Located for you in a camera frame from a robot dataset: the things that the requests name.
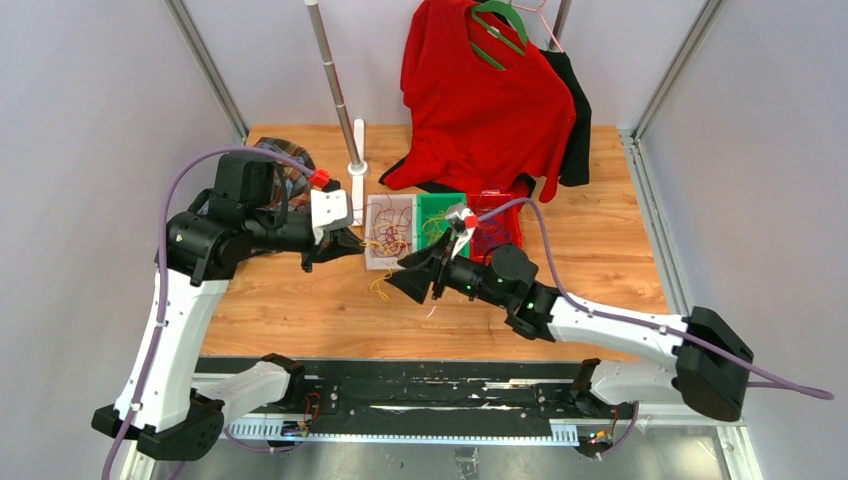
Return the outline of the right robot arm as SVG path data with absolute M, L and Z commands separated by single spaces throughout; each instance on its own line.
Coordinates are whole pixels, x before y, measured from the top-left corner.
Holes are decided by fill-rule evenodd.
M 594 417 L 633 402 L 683 404 L 723 422 L 740 419 L 753 361 L 748 345 L 714 310 L 650 314 L 599 304 L 537 281 L 539 268 L 517 246 L 476 262 L 452 253 L 448 234 L 400 260 L 388 282 L 417 303 L 447 289 L 501 308 L 528 340 L 594 344 L 638 357 L 636 363 L 582 362 L 571 390 L 574 408 Z

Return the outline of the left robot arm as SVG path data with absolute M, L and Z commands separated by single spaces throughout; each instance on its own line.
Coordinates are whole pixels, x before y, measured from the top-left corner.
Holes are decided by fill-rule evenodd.
M 158 221 L 157 272 L 151 312 L 132 372 L 116 401 L 97 409 L 95 430 L 116 444 L 132 440 L 159 461 L 205 456 L 224 429 L 255 409 L 283 413 L 318 407 L 301 364 L 277 354 L 216 384 L 194 388 L 196 363 L 211 318 L 239 264 L 258 253 L 293 252 L 301 266 L 363 249 L 352 232 L 350 195 L 327 171 L 303 167 L 310 210 L 294 216 L 271 209 L 272 193 L 297 162 L 256 147 L 215 149 L 215 184 L 190 208 Z

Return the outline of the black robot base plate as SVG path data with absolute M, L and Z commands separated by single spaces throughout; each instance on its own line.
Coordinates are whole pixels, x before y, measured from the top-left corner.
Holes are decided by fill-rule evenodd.
M 298 400 L 258 407 L 312 433 L 421 437 L 541 437 L 551 421 L 622 432 L 629 404 L 573 390 L 571 362 L 307 360 Z

